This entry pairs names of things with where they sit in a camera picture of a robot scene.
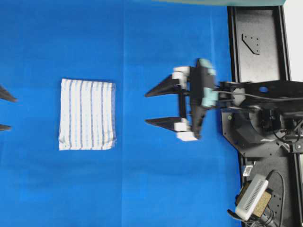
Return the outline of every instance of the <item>striped towel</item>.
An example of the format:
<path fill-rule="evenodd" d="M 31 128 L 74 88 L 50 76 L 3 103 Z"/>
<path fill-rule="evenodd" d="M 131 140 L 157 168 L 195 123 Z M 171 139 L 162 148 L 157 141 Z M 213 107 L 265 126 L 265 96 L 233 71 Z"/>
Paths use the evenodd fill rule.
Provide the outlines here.
<path fill-rule="evenodd" d="M 115 145 L 113 83 L 62 79 L 59 150 L 106 150 Z"/>

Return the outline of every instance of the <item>cable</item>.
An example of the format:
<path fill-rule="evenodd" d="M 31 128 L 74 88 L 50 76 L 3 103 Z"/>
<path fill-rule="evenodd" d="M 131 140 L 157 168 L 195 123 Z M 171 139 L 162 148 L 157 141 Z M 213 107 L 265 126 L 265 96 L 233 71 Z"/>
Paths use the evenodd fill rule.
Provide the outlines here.
<path fill-rule="evenodd" d="M 275 137 L 276 137 L 278 140 L 280 140 L 281 142 L 283 142 L 283 143 L 289 143 L 289 144 L 296 144 L 296 143 L 300 140 L 300 137 L 301 137 L 301 132 L 300 132 L 300 130 L 298 130 L 298 132 L 297 132 L 298 138 L 297 138 L 296 142 L 291 142 L 291 141 L 286 141 L 286 140 L 284 140 L 283 138 L 285 137 L 285 135 L 284 135 L 283 137 L 278 137 L 274 130 L 273 130 L 273 134 L 274 134 Z"/>
<path fill-rule="evenodd" d="M 224 94 L 231 94 L 231 95 L 239 95 L 239 96 L 249 96 L 252 98 L 258 98 L 258 99 L 265 99 L 270 100 L 274 102 L 286 102 L 286 101 L 295 101 L 295 100 L 303 100 L 303 97 L 300 98 L 268 98 L 268 97 L 262 97 L 262 96 L 255 96 L 247 93 L 239 93 L 239 92 L 231 92 L 231 91 L 216 91 L 218 93 L 224 93 Z"/>
<path fill-rule="evenodd" d="M 283 213 L 284 213 L 284 202 L 285 202 L 285 182 L 284 182 L 284 177 L 277 170 L 270 171 L 270 173 L 266 177 L 266 180 L 269 181 L 269 179 L 271 178 L 271 176 L 272 176 L 273 173 L 278 174 L 281 177 L 281 181 L 282 181 L 282 191 L 283 192 L 282 192 L 282 205 L 281 205 L 281 215 L 280 215 L 280 224 L 279 224 L 279 227 L 281 227 L 282 224 L 283 224 Z"/>

